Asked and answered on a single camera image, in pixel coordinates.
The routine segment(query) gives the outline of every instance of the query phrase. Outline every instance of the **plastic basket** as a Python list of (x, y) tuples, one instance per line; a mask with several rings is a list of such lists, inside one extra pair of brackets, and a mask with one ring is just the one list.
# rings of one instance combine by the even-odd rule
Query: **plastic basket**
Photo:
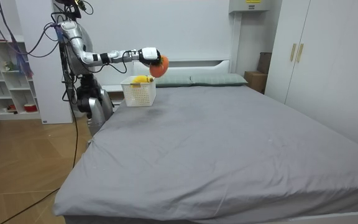
[(155, 81), (151, 83), (132, 83), (135, 76), (121, 82), (127, 106), (151, 106), (155, 99)]

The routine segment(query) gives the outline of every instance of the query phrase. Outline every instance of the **gray pillow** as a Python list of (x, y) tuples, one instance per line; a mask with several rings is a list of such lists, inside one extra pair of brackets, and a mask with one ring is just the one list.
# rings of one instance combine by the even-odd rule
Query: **gray pillow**
[(248, 83), (242, 76), (234, 73), (197, 74), (190, 79), (193, 85), (199, 86), (241, 86)]
[(156, 87), (181, 87), (191, 86), (189, 75), (163, 75), (155, 79)]

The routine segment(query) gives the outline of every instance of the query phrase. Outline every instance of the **orange fruit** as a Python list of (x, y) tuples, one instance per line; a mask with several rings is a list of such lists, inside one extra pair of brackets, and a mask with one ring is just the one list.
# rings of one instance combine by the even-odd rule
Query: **orange fruit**
[(168, 58), (164, 55), (161, 55), (160, 65), (150, 65), (149, 71), (153, 77), (159, 78), (163, 74), (165, 74), (165, 72), (168, 70), (168, 67), (169, 67)]

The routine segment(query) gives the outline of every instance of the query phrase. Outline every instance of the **red object on shelf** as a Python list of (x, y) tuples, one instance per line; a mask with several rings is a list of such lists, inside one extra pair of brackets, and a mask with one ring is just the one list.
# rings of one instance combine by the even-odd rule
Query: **red object on shelf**
[(32, 105), (32, 104), (26, 104), (24, 105), (24, 110), (28, 113), (31, 113), (31, 112), (37, 112), (37, 106), (36, 105)]

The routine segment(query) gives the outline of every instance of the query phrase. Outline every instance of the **white wardrobe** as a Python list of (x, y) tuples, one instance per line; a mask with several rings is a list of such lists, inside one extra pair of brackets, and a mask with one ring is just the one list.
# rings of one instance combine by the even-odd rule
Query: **white wardrobe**
[(265, 94), (358, 142), (358, 0), (283, 0)]

